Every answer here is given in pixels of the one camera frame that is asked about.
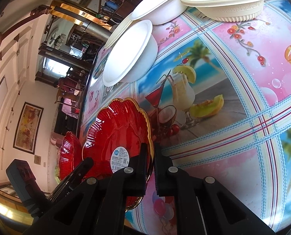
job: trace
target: scalloped plate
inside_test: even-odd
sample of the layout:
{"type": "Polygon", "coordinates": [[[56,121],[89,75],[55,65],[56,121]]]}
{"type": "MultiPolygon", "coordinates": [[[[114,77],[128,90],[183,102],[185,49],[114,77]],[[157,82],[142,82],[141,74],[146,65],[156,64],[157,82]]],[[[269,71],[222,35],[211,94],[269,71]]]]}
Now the scalloped plate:
{"type": "Polygon", "coordinates": [[[68,176],[75,167],[82,161],[82,147],[79,139],[72,133],[67,132],[63,138],[63,143],[60,149],[60,180],[62,181],[68,176]]]}
{"type": "MultiPolygon", "coordinates": [[[[124,147],[131,158],[139,154],[141,143],[148,144],[148,180],[154,158],[148,115],[132,98],[112,100],[99,111],[96,121],[89,128],[83,147],[83,159],[91,157],[94,166],[85,177],[103,179],[111,176],[113,172],[110,160],[114,150],[124,147]]],[[[128,197],[126,209],[135,208],[141,199],[142,197],[128,197]]]]}

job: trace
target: stainless steel pipe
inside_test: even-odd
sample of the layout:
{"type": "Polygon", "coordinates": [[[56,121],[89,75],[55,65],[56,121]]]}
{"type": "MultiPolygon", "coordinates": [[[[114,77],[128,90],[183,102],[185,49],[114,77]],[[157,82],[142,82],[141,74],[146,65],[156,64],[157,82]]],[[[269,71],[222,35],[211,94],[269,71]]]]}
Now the stainless steel pipe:
{"type": "Polygon", "coordinates": [[[88,19],[84,21],[80,29],[104,42],[106,42],[112,34],[109,30],[88,19]]]}

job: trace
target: lemon slice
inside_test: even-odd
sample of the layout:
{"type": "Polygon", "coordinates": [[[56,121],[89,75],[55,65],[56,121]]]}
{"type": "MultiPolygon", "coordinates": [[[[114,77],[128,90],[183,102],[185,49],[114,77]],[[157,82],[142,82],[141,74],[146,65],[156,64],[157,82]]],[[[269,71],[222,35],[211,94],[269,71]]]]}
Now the lemon slice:
{"type": "Polygon", "coordinates": [[[224,105],[223,95],[215,96],[213,100],[192,105],[189,109],[190,115],[195,118],[209,118],[216,115],[224,105]]]}
{"type": "Polygon", "coordinates": [[[190,66],[187,66],[187,65],[179,65],[179,66],[176,66],[174,69],[173,69],[173,73],[184,73],[186,76],[187,76],[187,79],[188,79],[188,82],[189,83],[194,83],[196,81],[196,78],[197,78],[197,74],[196,74],[196,71],[194,70],[194,68],[190,67],[190,66]]]}

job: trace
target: picture frame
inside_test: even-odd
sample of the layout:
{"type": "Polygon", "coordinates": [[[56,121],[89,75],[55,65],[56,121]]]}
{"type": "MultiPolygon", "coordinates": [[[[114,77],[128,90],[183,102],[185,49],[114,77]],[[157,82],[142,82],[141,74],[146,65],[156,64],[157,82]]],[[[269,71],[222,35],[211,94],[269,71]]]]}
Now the picture frame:
{"type": "Polygon", "coordinates": [[[35,154],[36,140],[43,108],[25,102],[18,119],[13,148],[35,154]]]}
{"type": "Polygon", "coordinates": [[[35,156],[34,156],[33,163],[34,163],[34,164],[41,165],[41,156],[39,156],[39,155],[35,155],[35,156]]]}
{"type": "Polygon", "coordinates": [[[80,0],[79,4],[82,5],[83,7],[87,7],[92,0],[80,0]]]}

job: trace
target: table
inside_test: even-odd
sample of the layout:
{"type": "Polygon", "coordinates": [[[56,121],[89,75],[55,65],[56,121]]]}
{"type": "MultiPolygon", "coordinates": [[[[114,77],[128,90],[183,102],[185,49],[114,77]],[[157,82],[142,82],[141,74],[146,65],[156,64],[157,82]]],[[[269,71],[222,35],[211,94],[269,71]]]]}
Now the table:
{"type": "MultiPolygon", "coordinates": [[[[103,85],[111,49],[101,49],[85,100],[81,143],[98,110],[114,98],[136,99],[155,124],[155,109],[146,96],[159,89],[156,82],[162,75],[186,63],[196,71],[195,83],[183,82],[180,87],[166,81],[158,108],[175,107],[173,123],[183,127],[185,111],[192,104],[223,95],[224,105],[210,118],[195,120],[192,127],[153,140],[191,176],[215,177],[274,231],[289,225],[291,5],[287,0],[264,3],[263,13],[248,22],[221,23],[188,8],[171,22],[154,26],[157,59],[144,77],[131,84],[103,85]]],[[[146,234],[176,234],[173,200],[163,197],[165,214],[159,217],[153,208],[157,198],[152,175],[145,197],[126,219],[146,234]]]]}

